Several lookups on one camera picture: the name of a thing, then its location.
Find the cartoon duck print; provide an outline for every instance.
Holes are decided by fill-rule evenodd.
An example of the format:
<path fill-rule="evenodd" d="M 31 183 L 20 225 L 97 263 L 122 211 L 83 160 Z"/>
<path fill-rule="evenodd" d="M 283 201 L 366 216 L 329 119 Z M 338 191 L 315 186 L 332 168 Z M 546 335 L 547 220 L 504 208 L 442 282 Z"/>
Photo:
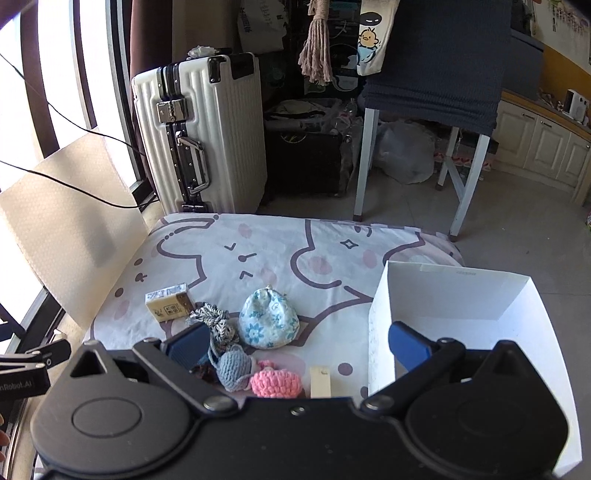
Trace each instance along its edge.
<path fill-rule="evenodd" d="M 379 39 L 375 29 L 368 27 L 359 35 L 359 44 L 357 46 L 357 64 L 369 63 L 375 57 L 378 49 Z"/>

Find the bedsheet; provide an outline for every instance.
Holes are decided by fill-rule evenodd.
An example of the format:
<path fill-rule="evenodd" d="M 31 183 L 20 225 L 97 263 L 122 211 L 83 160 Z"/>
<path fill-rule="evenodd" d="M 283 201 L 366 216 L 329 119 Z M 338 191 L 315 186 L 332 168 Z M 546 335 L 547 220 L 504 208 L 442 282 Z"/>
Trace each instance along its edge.
<path fill-rule="evenodd" d="M 193 301 L 208 301 L 237 318 L 246 298 L 271 286 L 300 318 L 289 345 L 255 351 L 303 377 L 330 369 L 333 396 L 367 396 L 368 312 L 388 260 L 462 265 L 440 233 L 256 215 L 175 213 L 162 218 L 108 295 L 86 338 L 127 349 L 146 337 L 169 338 L 184 319 L 158 323 L 144 304 L 151 291 L 187 283 Z"/>

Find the white appliance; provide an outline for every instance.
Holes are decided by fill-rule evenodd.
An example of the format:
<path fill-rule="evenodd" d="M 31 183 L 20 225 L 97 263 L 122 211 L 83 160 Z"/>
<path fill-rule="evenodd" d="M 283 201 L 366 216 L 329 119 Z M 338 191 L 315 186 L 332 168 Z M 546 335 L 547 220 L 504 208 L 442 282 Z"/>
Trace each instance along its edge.
<path fill-rule="evenodd" d="M 165 213 L 254 213 L 267 181 L 256 57 L 173 63 L 136 75 L 132 89 Z"/>
<path fill-rule="evenodd" d="M 574 90 L 566 92 L 566 100 L 564 101 L 564 113 L 577 122 L 583 123 L 587 115 L 587 108 L 589 108 L 589 101 Z"/>

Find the blue gripper pad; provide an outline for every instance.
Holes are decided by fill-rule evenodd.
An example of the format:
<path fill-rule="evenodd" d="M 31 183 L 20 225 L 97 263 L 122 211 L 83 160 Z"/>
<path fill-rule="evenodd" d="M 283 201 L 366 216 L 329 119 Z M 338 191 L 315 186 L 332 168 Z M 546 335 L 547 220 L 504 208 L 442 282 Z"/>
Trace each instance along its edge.
<path fill-rule="evenodd" d="M 209 336 L 209 328 L 203 323 L 196 323 L 163 342 L 161 350 L 167 357 L 191 370 L 207 360 Z"/>
<path fill-rule="evenodd" d="M 403 322 L 394 322 L 388 331 L 388 345 L 398 361 L 411 371 L 429 359 L 437 344 Z"/>

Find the black cable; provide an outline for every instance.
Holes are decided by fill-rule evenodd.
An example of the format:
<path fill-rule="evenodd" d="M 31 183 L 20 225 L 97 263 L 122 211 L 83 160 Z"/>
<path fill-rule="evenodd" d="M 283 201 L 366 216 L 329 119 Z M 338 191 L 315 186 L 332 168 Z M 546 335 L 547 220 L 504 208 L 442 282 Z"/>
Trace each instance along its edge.
<path fill-rule="evenodd" d="M 31 83 L 30 83 L 30 82 L 29 82 L 29 81 L 28 81 L 28 80 L 25 78 L 25 76 L 24 76 L 24 75 L 21 73 L 21 71 L 20 71 L 18 68 L 16 68 L 16 67 L 15 67 L 15 66 L 14 66 L 14 65 L 13 65 L 13 64 L 10 62 L 10 61 L 8 61 L 8 60 L 7 60 L 7 58 L 6 58 L 4 55 L 2 55 L 2 54 L 0 53 L 0 57 L 2 57 L 2 58 L 3 58 L 3 60 L 4 60 L 6 63 L 8 63 L 8 64 L 9 64 L 9 65 L 10 65 L 10 66 L 11 66 L 11 67 L 14 69 L 14 71 L 15 71 L 15 72 L 16 72 L 16 73 L 19 75 L 19 77 L 20 77 L 20 78 L 22 78 L 22 79 L 23 79 L 23 81 L 24 81 L 24 82 L 25 82 L 25 83 L 26 83 L 26 84 L 27 84 L 27 85 L 28 85 L 28 86 L 31 88 L 31 90 L 32 90 L 33 92 L 35 92 L 35 93 L 36 93 L 36 94 L 39 96 L 39 98 L 41 98 L 41 100 L 43 100 L 43 101 L 44 101 L 44 102 L 45 102 L 47 105 L 49 105 L 51 108 L 53 108 L 53 109 L 54 109 L 54 111 L 55 111 L 55 113 L 57 113 L 57 114 L 58 114 L 60 117 L 62 117 L 63 119 L 67 120 L 68 122 L 70 122 L 70 123 L 71 123 L 72 125 L 74 125 L 75 127 L 78 127 L 78 128 L 80 128 L 81 130 L 84 130 L 85 132 L 88 132 L 88 133 L 90 133 L 90 134 L 95 134 L 95 135 L 98 135 L 98 136 L 100 136 L 100 137 L 106 137 L 106 138 L 111 138 L 111 139 L 113 139 L 113 140 L 117 140 L 117 142 L 121 142 L 121 143 L 123 143 L 124 145 L 127 145 L 129 148 L 131 148 L 131 149 L 132 149 L 134 152 L 138 153 L 139 155 L 143 155 L 144 157 L 146 156 L 146 155 L 145 155 L 143 152 L 140 152 L 140 150 L 138 150 L 137 148 L 133 147 L 132 145 L 129 145 L 127 142 L 124 142 L 123 140 L 120 140 L 119 138 L 115 138 L 115 137 L 112 137 L 112 136 L 110 136 L 110 135 L 102 134 L 102 133 L 100 133 L 100 132 L 95 132 L 95 131 L 92 131 L 92 130 L 88 130 L 87 128 L 81 127 L 81 126 L 80 126 L 80 125 L 78 125 L 77 123 L 74 123 L 72 120 L 70 120 L 68 117 L 66 117 L 66 116 L 65 116 L 63 113 L 61 113 L 61 112 L 60 112 L 60 111 L 59 111 L 57 108 L 55 108 L 55 107 L 54 107 L 54 106 L 53 106 L 53 105 L 52 105 L 52 104 L 49 102 L 49 100 L 47 100 L 47 98 L 45 98 L 45 96 L 44 96 L 44 95 L 40 94 L 40 93 L 39 93 L 39 92 L 36 90 L 36 88 L 35 88 L 33 85 L 31 85 Z M 38 172 L 38 171 L 34 171 L 34 170 L 29 170 L 28 168 L 18 167 L 17 165 L 13 165 L 13 164 L 11 164 L 11 163 L 8 163 L 8 162 L 6 162 L 6 161 L 4 161 L 4 160 L 0 160 L 0 163 L 2 163 L 2 164 L 4 164 L 4 165 L 7 165 L 7 166 L 9 166 L 9 167 L 12 167 L 12 168 L 16 168 L 16 169 L 18 169 L 18 170 L 26 171 L 27 173 L 31 173 L 31 174 L 33 174 L 33 175 L 39 175 L 40 177 L 44 177 L 44 178 L 46 178 L 46 179 L 49 179 L 49 180 L 55 181 L 56 183 L 59 183 L 60 185 L 63 185 L 64 187 L 68 187 L 69 189 L 72 189 L 72 190 L 75 190 L 75 191 L 77 191 L 77 192 L 83 193 L 84 195 L 88 195 L 89 197 L 91 197 L 91 198 L 93 198 L 93 199 L 95 199 L 95 200 L 98 200 L 99 202 L 105 203 L 105 204 L 107 204 L 107 205 L 109 205 L 109 206 L 116 207 L 116 208 L 124 208 L 124 209 L 142 208 L 142 207 L 146 207 L 146 206 L 150 205 L 151 203 L 155 203 L 155 202 L 158 202 L 158 201 L 159 201 L 159 199 L 158 199 L 158 198 L 156 198 L 156 199 L 154 199 L 154 200 L 151 200 L 150 202 L 146 202 L 146 203 L 140 203 L 139 205 L 133 205 L 133 206 L 128 206 L 128 205 L 117 205 L 116 203 L 111 203 L 111 202 L 109 202 L 108 200 L 105 200 L 105 199 L 99 198 L 99 197 L 97 197 L 96 195 L 93 195 L 93 194 L 91 194 L 91 193 L 89 193 L 89 192 L 86 192 L 85 190 L 82 190 L 82 189 L 80 189 L 80 188 L 78 188 L 78 187 L 75 187 L 74 185 L 70 185 L 69 183 L 66 183 L 65 181 L 61 181 L 61 180 L 59 180 L 59 179 L 56 179 L 56 178 L 54 178 L 54 177 L 51 177 L 50 175 L 46 175 L 46 174 L 44 174 L 44 173 L 40 173 L 40 172 Z"/>
<path fill-rule="evenodd" d="M 39 96 L 39 98 L 40 98 L 41 100 L 43 100 L 43 101 L 44 101 L 44 102 L 45 102 L 47 105 L 49 105 L 51 108 L 53 108 L 53 111 L 54 111 L 55 113 L 57 113 L 57 114 L 58 114 L 60 117 L 62 117 L 64 120 L 66 120 L 66 121 L 70 122 L 72 125 L 74 125 L 75 127 L 78 127 L 80 130 L 84 130 L 85 132 L 88 132 L 88 133 L 90 133 L 90 134 L 95 134 L 95 135 L 98 135 L 98 136 L 100 136 L 100 137 L 110 138 L 110 139 L 112 139 L 112 140 L 116 140 L 117 142 L 123 143 L 123 145 L 127 145 L 127 146 L 128 146 L 130 149 L 131 149 L 131 150 L 133 150 L 134 152 L 136 152 L 138 155 L 141 155 L 141 156 L 143 156 L 143 157 L 147 157 L 147 155 L 146 155 L 145 153 L 143 153 L 142 151 L 138 150 L 138 149 L 137 149 L 137 148 L 135 148 L 133 145 L 130 145 L 129 143 L 127 143 L 127 142 L 125 142 L 125 141 L 123 141 L 123 140 L 120 140 L 119 138 L 115 138 L 115 137 L 112 137 L 112 136 L 110 136 L 110 135 L 107 135 L 107 134 L 102 134 L 102 133 L 100 133 L 100 132 L 95 132 L 95 131 L 93 131 L 93 130 L 88 130 L 87 128 L 81 127 L 81 126 L 80 126 L 80 125 L 78 125 L 77 123 L 75 123 L 75 122 L 73 122 L 72 120 L 70 120 L 70 119 L 69 119 L 68 117 L 66 117 L 66 116 L 65 116 L 63 113 L 61 113 L 61 112 L 60 112 L 60 111 L 59 111 L 57 108 L 55 108 L 55 107 L 54 107 L 54 106 L 53 106 L 53 105 L 52 105 L 52 104 L 49 102 L 49 100 L 47 100 L 47 98 L 45 97 L 45 95 L 42 95 L 42 94 L 40 94 L 40 93 L 39 93 L 39 92 L 36 90 L 36 88 L 35 88 L 33 85 L 31 85 L 31 83 L 30 83 L 30 82 L 29 82 L 29 81 L 28 81 L 28 80 L 25 78 L 25 76 L 23 75 L 23 73 L 22 73 L 22 72 L 21 72 L 21 71 L 20 71 L 18 68 L 16 68 L 16 67 L 15 67 L 15 66 L 14 66 L 12 63 L 10 63 L 10 61 L 8 61 L 8 59 L 7 59 L 7 58 L 6 58 L 4 55 L 2 55 L 2 54 L 0 53 L 0 57 L 2 57 L 2 59 L 3 59 L 3 60 L 6 62 L 6 63 L 8 63 L 8 64 L 9 64 L 9 65 L 10 65 L 10 66 L 11 66 L 11 67 L 14 69 L 14 71 L 15 71 L 15 72 L 18 74 L 18 76 L 19 76 L 20 78 L 22 78 L 22 80 L 23 80 L 23 81 L 24 81 L 24 82 L 25 82 L 25 83 L 26 83 L 26 84 L 27 84 L 27 85 L 30 87 L 30 89 L 31 89 L 33 92 L 35 92 L 35 93 L 36 93 L 36 94 Z"/>
<path fill-rule="evenodd" d="M 91 193 L 89 193 L 89 192 L 87 192 L 85 190 L 82 190 L 82 189 L 80 189 L 78 187 L 75 187 L 74 185 L 70 185 L 69 183 L 66 183 L 65 181 L 61 181 L 59 179 L 56 179 L 54 177 L 51 177 L 50 175 L 46 175 L 46 174 L 41 173 L 39 171 L 29 170 L 28 168 L 19 167 L 17 165 L 12 165 L 11 163 L 8 163 L 8 162 L 6 162 L 4 160 L 0 160 L 0 163 L 2 163 L 4 165 L 8 165 L 9 167 L 12 167 L 12 168 L 17 168 L 19 170 L 26 171 L 27 173 L 32 173 L 33 175 L 39 175 L 40 177 L 43 177 L 45 179 L 49 179 L 49 180 L 55 181 L 56 183 L 59 183 L 60 185 L 63 185 L 64 187 L 68 187 L 69 189 L 72 189 L 72 190 L 75 190 L 77 192 L 83 193 L 84 195 L 88 195 L 89 197 L 94 198 L 95 200 L 98 200 L 99 202 L 106 203 L 107 205 L 112 206 L 112 207 L 116 207 L 116 208 L 126 208 L 126 209 L 141 208 L 141 207 L 146 207 L 146 206 L 150 205 L 151 203 L 159 202 L 158 199 L 154 199 L 154 200 L 150 200 L 149 202 L 146 202 L 146 203 L 140 203 L 139 205 L 132 205 L 132 206 L 128 206 L 128 205 L 117 205 L 116 203 L 111 203 L 108 200 L 105 200 L 105 199 L 102 199 L 100 197 L 97 197 L 96 195 L 93 195 L 93 194 L 91 194 Z"/>

